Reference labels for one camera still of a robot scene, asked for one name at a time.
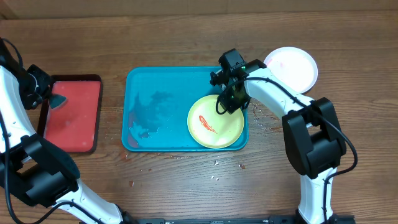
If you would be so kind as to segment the dark green sponge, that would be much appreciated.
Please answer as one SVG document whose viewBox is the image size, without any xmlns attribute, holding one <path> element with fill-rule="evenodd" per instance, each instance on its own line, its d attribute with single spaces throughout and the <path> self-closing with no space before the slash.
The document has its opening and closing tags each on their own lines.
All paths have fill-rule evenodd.
<svg viewBox="0 0 398 224">
<path fill-rule="evenodd" d="M 49 101 L 50 108 L 55 109 L 55 108 L 62 106 L 67 101 L 67 98 L 63 95 L 52 93 L 50 95 L 48 101 Z"/>
</svg>

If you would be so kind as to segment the white plate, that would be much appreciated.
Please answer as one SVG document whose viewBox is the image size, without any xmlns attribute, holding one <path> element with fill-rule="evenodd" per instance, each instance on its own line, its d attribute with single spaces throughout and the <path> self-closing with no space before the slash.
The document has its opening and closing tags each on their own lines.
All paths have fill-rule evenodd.
<svg viewBox="0 0 398 224">
<path fill-rule="evenodd" d="M 313 57 L 296 47 L 273 50 L 264 63 L 273 75 L 298 93 L 306 93 L 317 82 L 318 66 Z"/>
</svg>

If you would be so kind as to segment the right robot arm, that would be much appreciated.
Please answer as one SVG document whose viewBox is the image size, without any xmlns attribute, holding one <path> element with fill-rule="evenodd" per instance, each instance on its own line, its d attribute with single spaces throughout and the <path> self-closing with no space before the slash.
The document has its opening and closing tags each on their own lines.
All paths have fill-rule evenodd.
<svg viewBox="0 0 398 224">
<path fill-rule="evenodd" d="M 346 144 L 332 102 L 296 92 L 278 80 L 262 61 L 246 62 L 236 49 L 223 53 L 218 62 L 221 69 L 210 74 L 210 84 L 222 89 L 216 112 L 245 110 L 250 100 L 256 99 L 280 118 L 285 153 L 300 174 L 298 220 L 336 223 L 331 185 L 346 154 Z"/>
</svg>

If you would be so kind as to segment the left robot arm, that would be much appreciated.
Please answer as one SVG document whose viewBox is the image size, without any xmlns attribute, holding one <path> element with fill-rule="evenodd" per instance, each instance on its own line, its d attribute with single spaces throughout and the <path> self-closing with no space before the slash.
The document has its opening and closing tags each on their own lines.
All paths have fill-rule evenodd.
<svg viewBox="0 0 398 224">
<path fill-rule="evenodd" d="M 21 222 L 12 207 L 15 196 L 30 207 L 49 209 L 39 223 L 57 209 L 82 223 L 137 223 L 87 187 L 70 155 L 37 134 L 27 111 L 45 101 L 57 108 L 66 98 L 52 92 L 52 77 L 39 67 L 25 69 L 20 53 L 10 53 L 12 45 L 1 39 L 1 187 L 13 221 Z"/>
</svg>

